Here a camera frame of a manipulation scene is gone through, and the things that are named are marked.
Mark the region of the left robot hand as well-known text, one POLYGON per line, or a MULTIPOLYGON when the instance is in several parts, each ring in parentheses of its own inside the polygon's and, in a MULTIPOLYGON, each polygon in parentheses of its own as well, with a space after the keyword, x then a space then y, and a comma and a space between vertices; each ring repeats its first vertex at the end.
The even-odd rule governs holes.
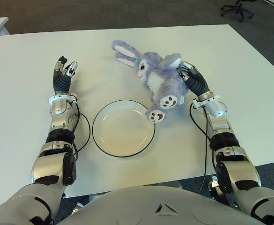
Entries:
POLYGON ((75 75, 78 66, 77 62, 73 61, 68 66, 64 67, 66 63, 67 58, 61 56, 55 64, 52 84, 56 95, 59 93, 69 93, 71 79, 75 75))

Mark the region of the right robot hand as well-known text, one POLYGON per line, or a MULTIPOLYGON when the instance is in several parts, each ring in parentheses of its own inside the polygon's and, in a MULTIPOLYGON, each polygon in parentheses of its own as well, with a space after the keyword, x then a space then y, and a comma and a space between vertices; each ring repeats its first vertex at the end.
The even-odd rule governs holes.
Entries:
POLYGON ((197 97, 210 91, 206 80, 194 65, 182 60, 177 69, 188 89, 197 97))

